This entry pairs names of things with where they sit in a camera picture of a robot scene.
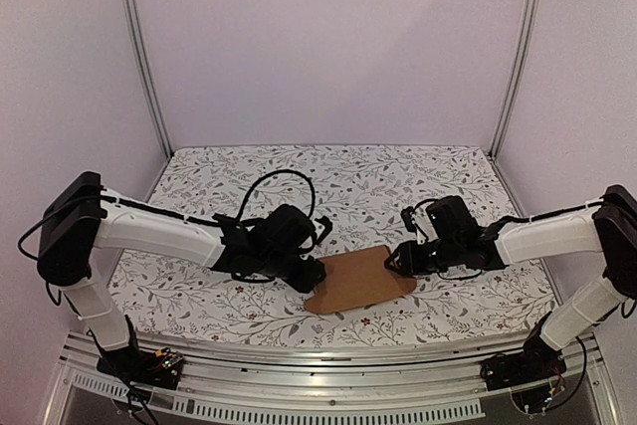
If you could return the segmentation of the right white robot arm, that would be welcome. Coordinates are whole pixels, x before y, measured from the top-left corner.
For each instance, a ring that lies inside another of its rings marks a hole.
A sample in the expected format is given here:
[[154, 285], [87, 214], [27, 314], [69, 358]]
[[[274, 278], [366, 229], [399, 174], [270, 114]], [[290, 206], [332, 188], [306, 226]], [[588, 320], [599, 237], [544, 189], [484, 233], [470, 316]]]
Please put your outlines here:
[[397, 246], [386, 269], [404, 277], [434, 275], [452, 267], [500, 271], [547, 258], [598, 254], [603, 270], [532, 330], [515, 360], [515, 373], [535, 381], [553, 355], [636, 298], [636, 199], [622, 185], [581, 205], [526, 218], [504, 216], [482, 226], [458, 195], [428, 200], [435, 239], [421, 236]]

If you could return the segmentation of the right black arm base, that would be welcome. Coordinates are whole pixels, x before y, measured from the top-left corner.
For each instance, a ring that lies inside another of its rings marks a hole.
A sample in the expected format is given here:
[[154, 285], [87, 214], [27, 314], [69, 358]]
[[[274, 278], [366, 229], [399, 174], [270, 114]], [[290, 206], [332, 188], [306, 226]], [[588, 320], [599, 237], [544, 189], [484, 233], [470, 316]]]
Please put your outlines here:
[[556, 387], [566, 372], [560, 350], [554, 350], [540, 339], [545, 315], [531, 330], [520, 352], [497, 353], [481, 362], [480, 376], [489, 391], [524, 385], [539, 380], [556, 378], [556, 385], [543, 385], [535, 389], [515, 392], [512, 400], [524, 414], [545, 412], [551, 404]]

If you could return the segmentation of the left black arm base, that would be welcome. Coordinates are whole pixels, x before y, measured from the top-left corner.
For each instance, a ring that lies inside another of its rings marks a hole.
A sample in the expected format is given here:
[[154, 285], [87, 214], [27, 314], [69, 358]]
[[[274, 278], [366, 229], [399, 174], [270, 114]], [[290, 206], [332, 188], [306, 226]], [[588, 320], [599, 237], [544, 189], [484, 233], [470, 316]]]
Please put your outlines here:
[[184, 366], [184, 355], [170, 347], [153, 352], [140, 349], [130, 318], [124, 316], [124, 319], [128, 341], [123, 347], [106, 350], [94, 337], [94, 343], [100, 353], [97, 370], [117, 377], [125, 385], [141, 383], [176, 390]]

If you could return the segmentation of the brown cardboard paper box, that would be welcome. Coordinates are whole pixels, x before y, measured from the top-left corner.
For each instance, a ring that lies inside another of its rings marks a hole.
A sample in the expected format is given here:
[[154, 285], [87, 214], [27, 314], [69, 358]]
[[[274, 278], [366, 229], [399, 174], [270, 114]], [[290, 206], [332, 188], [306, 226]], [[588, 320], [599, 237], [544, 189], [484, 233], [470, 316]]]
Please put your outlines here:
[[304, 307], [315, 315], [343, 313], [374, 306], [411, 294], [417, 280], [385, 268], [387, 246], [323, 257], [325, 279], [318, 284]]

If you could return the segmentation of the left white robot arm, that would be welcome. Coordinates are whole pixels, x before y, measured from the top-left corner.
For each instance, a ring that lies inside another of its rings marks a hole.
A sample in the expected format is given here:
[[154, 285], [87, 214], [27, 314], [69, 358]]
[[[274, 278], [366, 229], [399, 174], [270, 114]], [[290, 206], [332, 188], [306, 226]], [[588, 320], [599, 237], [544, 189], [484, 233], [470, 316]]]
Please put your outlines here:
[[196, 263], [242, 283], [280, 280], [306, 294], [325, 278], [313, 250], [331, 221], [283, 204], [265, 218], [215, 214], [206, 219], [139, 202], [108, 189], [98, 173], [81, 173], [17, 241], [46, 286], [93, 334], [110, 364], [127, 379], [148, 368], [134, 328], [90, 266], [95, 249], [138, 251]]

